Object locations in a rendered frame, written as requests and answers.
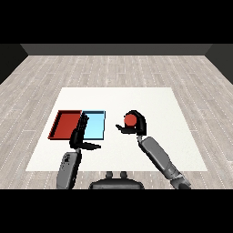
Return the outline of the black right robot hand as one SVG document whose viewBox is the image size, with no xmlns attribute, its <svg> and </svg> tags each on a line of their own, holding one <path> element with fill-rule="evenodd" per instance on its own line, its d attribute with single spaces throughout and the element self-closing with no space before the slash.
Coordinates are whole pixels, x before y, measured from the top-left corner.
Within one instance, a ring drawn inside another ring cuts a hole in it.
<svg viewBox="0 0 233 233">
<path fill-rule="evenodd" d="M 143 115 L 141 115 L 136 110 L 130 110 L 124 115 L 124 118 L 127 114 L 133 114 L 137 117 L 137 123 L 134 127 L 123 127 L 116 125 L 116 128 L 121 131 L 122 134 L 136 134 L 137 136 L 145 136 L 147 134 L 147 122 Z"/>
</svg>

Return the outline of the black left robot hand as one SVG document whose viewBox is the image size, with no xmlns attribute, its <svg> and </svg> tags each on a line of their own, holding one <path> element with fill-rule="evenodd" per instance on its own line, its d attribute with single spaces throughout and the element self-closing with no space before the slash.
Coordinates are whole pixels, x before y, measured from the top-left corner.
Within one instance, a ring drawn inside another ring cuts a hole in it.
<svg viewBox="0 0 233 233">
<path fill-rule="evenodd" d="M 84 142 L 84 135 L 85 135 L 85 130 L 86 130 L 86 125 L 89 117 L 85 114 L 82 113 L 78 123 L 76 125 L 76 128 L 72 131 L 70 140 L 69 140 L 69 145 L 73 149 L 86 149 L 86 150 L 95 150 L 98 148 L 101 148 L 100 145 L 95 145 L 92 143 L 87 143 Z"/>
</svg>

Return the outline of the red can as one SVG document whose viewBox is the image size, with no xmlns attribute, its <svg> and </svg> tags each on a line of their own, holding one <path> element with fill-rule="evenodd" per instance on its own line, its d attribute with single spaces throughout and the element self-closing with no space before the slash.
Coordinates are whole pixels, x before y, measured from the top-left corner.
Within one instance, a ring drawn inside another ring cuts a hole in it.
<svg viewBox="0 0 233 233">
<path fill-rule="evenodd" d="M 137 117 L 133 114 L 127 114 L 124 118 L 127 127 L 134 127 L 137 123 Z"/>
</svg>

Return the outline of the red shallow open box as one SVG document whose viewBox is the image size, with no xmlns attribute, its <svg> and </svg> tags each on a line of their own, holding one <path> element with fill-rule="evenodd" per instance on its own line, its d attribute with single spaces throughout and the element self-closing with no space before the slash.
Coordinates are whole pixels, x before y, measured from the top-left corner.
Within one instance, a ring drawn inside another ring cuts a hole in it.
<svg viewBox="0 0 233 233">
<path fill-rule="evenodd" d="M 48 139 L 69 140 L 81 116 L 81 110 L 59 110 L 51 127 Z"/>
</svg>

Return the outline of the light blue shallow open box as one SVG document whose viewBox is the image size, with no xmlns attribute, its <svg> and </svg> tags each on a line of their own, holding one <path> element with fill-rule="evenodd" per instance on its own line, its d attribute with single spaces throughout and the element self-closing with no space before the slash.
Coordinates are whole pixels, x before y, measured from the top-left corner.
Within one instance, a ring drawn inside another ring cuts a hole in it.
<svg viewBox="0 0 233 233">
<path fill-rule="evenodd" d="M 85 110 L 84 113 L 88 117 L 84 139 L 103 140 L 106 112 L 103 110 Z"/>
</svg>

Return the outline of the dark grey robot body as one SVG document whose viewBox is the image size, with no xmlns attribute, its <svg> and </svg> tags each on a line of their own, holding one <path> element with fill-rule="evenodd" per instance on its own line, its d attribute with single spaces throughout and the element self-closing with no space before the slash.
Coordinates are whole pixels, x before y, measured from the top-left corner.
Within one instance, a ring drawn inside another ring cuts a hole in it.
<svg viewBox="0 0 233 233">
<path fill-rule="evenodd" d="M 113 172 L 107 171 L 106 177 L 92 182 L 89 189 L 144 189 L 141 182 L 129 179 L 126 171 L 120 172 L 120 178 L 113 178 Z"/>
</svg>

